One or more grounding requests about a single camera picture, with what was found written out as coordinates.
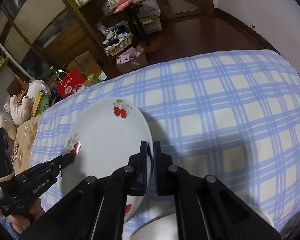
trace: white plate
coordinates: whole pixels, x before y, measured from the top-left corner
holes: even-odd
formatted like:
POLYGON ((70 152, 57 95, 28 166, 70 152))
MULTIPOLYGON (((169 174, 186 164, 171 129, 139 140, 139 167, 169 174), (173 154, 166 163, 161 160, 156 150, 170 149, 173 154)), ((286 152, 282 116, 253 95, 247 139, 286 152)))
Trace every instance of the white plate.
MULTIPOLYGON (((270 216, 260 208, 248 204, 269 225, 274 227, 270 216)), ((130 240, 178 240, 178 225, 176 213, 162 215, 138 228, 130 240)))
MULTIPOLYGON (((63 149, 64 155, 74 149, 76 143, 81 146, 74 162, 61 171, 63 195, 87 176, 110 176, 116 169, 127 165, 129 157, 139 152, 142 140, 149 143, 153 156, 149 126, 143 114, 131 102, 109 97, 90 105, 74 123, 63 149), (114 107, 123 108, 127 116, 124 113, 125 118, 121 116, 123 110, 116 116, 114 107)), ((148 157, 147 185, 150 176, 151 161, 148 157)), ((143 196, 128 196, 125 222, 133 217, 142 199, 143 196)))

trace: stuffed animal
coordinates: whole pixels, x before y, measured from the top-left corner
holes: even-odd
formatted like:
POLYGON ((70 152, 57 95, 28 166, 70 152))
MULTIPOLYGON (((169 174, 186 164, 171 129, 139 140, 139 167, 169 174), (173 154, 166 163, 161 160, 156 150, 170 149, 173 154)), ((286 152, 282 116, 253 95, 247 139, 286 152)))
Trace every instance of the stuffed animal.
POLYGON ((27 95, 34 100, 38 92, 44 90, 46 93, 50 91, 50 88, 42 80, 34 80, 29 84, 27 95))
POLYGON ((0 128, 3 127, 7 131, 7 134, 11 140, 15 140, 17 136, 17 129, 16 127, 5 120, 1 115, 0 115, 0 128))
POLYGON ((124 40, 124 37, 127 37, 131 31, 125 20, 122 20, 118 24, 111 26, 106 34, 106 40, 103 42, 105 48, 118 44, 120 41, 124 40))
POLYGON ((29 120, 30 116, 30 98, 29 96, 25 96, 22 99, 22 103, 17 103, 17 96, 14 95, 10 98, 10 108, 11 108, 11 116, 12 120, 16 123, 16 125, 22 125, 25 121, 29 120))
POLYGON ((4 109, 6 110, 7 113, 11 114, 10 100, 5 103, 4 109))

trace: pink bag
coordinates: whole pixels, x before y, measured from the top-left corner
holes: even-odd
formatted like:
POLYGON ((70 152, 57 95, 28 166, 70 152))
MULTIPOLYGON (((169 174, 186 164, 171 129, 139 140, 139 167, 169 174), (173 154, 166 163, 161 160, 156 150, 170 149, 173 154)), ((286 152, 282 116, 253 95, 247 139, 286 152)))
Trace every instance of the pink bag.
POLYGON ((130 5, 133 2, 133 0, 119 0, 114 7, 117 9, 114 11, 114 13, 123 11, 125 8, 127 8, 128 5, 130 5))

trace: wooden floor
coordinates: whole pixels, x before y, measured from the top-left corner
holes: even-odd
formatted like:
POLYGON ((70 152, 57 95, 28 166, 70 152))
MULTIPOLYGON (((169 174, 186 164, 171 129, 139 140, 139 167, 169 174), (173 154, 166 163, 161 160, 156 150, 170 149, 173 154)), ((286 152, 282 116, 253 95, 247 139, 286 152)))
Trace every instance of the wooden floor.
MULTIPOLYGON (((194 15, 161 22, 161 45, 157 52, 147 53, 148 65, 202 53, 235 49, 264 49, 264 45, 218 14, 194 15)), ((109 79, 122 73, 110 63, 99 63, 109 79)))
POLYGON ((195 11, 198 7, 195 5, 195 0, 168 0, 171 7, 171 13, 180 13, 195 11))

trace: human hand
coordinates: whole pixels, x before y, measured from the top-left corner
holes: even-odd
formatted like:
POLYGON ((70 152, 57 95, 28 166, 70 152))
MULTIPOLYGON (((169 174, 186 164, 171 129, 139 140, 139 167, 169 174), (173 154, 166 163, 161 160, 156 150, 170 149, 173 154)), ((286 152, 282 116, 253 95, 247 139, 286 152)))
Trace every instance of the human hand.
MULTIPOLYGON (((29 213, 31 215, 33 215, 34 220, 37 220, 39 217, 41 217, 45 213, 45 211, 43 210, 43 208, 41 206, 40 198, 38 198, 33 203, 33 205, 29 208, 29 213)), ((11 214, 8 216, 8 219, 9 219, 10 223, 12 224, 13 229, 18 234, 21 234, 24 231, 24 228, 22 226, 30 225, 30 221, 19 214, 11 214)))

